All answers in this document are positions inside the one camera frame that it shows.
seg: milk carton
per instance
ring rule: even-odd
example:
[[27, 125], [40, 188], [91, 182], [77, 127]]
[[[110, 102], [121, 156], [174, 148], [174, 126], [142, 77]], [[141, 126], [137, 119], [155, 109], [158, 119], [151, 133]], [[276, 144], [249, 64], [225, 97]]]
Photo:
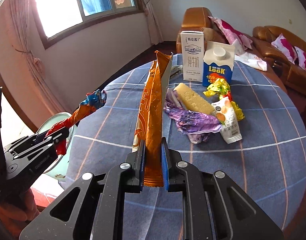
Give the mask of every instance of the milk carton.
[[203, 58], [203, 86], [208, 87], [218, 78], [225, 78], [226, 82], [231, 84], [234, 52], [235, 47], [232, 45], [214, 41], [207, 42], [207, 48]]
[[203, 32], [181, 32], [183, 54], [183, 80], [202, 82], [204, 34]]

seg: window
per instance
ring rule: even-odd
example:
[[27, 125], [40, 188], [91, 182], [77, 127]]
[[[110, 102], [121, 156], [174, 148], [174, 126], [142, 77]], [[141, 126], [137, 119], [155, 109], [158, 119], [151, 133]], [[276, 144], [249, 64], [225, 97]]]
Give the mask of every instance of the window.
[[48, 40], [84, 22], [94, 22], [95, 19], [101, 18], [106, 20], [113, 18], [114, 15], [117, 17], [125, 15], [125, 12], [138, 12], [136, 0], [35, 1], [40, 24]]

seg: white milk carton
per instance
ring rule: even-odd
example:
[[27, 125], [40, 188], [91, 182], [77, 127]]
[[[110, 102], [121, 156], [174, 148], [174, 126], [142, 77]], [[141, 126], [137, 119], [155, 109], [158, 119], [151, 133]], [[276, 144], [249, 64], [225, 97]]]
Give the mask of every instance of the white milk carton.
[[203, 32], [181, 32], [183, 54], [183, 80], [202, 82], [204, 34]]

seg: sunlight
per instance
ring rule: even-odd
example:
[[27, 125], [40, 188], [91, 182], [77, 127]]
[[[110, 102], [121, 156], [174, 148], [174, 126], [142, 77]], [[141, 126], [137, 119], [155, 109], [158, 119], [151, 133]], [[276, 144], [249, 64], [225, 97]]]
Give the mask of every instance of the sunlight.
[[36, 0], [36, 3], [47, 37], [82, 22], [77, 0]]

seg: crumpled wrapper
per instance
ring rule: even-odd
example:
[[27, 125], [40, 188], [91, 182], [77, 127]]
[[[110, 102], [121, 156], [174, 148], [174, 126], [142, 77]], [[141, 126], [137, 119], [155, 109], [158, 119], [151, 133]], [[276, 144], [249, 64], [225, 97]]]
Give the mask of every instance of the crumpled wrapper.
[[[51, 133], [56, 132], [57, 130], [66, 127], [70, 128], [77, 122], [81, 121], [83, 118], [94, 113], [97, 109], [103, 107], [106, 103], [106, 92], [103, 90], [96, 90], [93, 93], [87, 93], [86, 99], [80, 103], [80, 106], [77, 110], [74, 111], [71, 117], [64, 119], [61, 122], [56, 123], [52, 128], [46, 133], [45, 138], [47, 138]], [[56, 146], [57, 155], [66, 154], [66, 140], [62, 140]]]
[[231, 101], [231, 105], [234, 109], [235, 115], [238, 121], [245, 118], [242, 109], [238, 107], [237, 103], [232, 100], [230, 85], [224, 78], [218, 78], [215, 82], [207, 87], [207, 91], [203, 92], [207, 97], [219, 95], [220, 100], [224, 97], [228, 97]]
[[175, 121], [178, 131], [187, 134], [194, 144], [207, 141], [209, 133], [217, 133], [222, 129], [215, 116], [184, 109], [177, 92], [172, 89], [167, 90], [164, 111]]

